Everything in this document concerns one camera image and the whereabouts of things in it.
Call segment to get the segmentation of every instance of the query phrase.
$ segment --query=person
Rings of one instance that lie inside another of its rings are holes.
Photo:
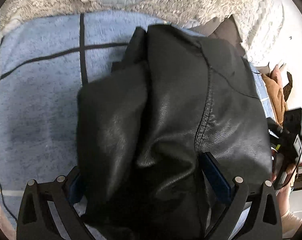
[[[301,226],[302,219],[296,217],[292,212],[290,212],[289,197],[293,189],[293,184],[297,173],[295,165],[290,164],[286,170],[286,173],[287,179],[290,181],[288,183],[284,183],[285,186],[279,190],[276,198],[279,204],[279,210],[281,215],[283,238],[290,238]],[[274,181],[275,178],[275,174],[272,174],[272,181]]]

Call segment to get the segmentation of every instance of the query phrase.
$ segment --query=black leather jacket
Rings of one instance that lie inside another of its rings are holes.
[[[137,28],[112,74],[78,94],[86,223],[107,239],[202,239],[223,206],[198,168],[210,151],[256,192],[271,176],[248,62],[227,41]]]

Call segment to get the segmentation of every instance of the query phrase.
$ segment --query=textured white fabric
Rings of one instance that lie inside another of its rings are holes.
[[[265,65],[262,61],[270,54],[283,27],[281,0],[251,0],[234,19],[248,61],[255,66]]]

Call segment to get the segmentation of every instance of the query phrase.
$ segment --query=silver screw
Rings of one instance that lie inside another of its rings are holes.
[[[272,186],[272,182],[270,180],[266,180],[265,181],[265,184],[268,186],[268,187],[271,187]]]
[[[57,182],[63,182],[63,181],[65,181],[65,177],[64,176],[58,176],[56,180],[57,180]]]
[[[35,180],[33,180],[33,179],[29,180],[29,182],[28,182],[29,186],[33,186],[34,184],[35,184]]]
[[[235,181],[237,182],[237,183],[242,183],[243,182],[243,179],[241,178],[241,177],[235,177]]]

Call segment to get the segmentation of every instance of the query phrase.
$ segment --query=blue blanket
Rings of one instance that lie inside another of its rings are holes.
[[[0,183],[15,217],[28,180],[53,181],[77,164],[76,96],[82,79],[91,82],[108,75],[112,62],[122,59],[136,26],[147,29],[163,23],[123,11],[87,13],[82,22],[80,18],[70,15],[26,22],[0,45]],[[253,75],[266,116],[272,116],[263,81]],[[76,208],[84,212],[85,203]],[[94,235],[101,238],[96,231]]]

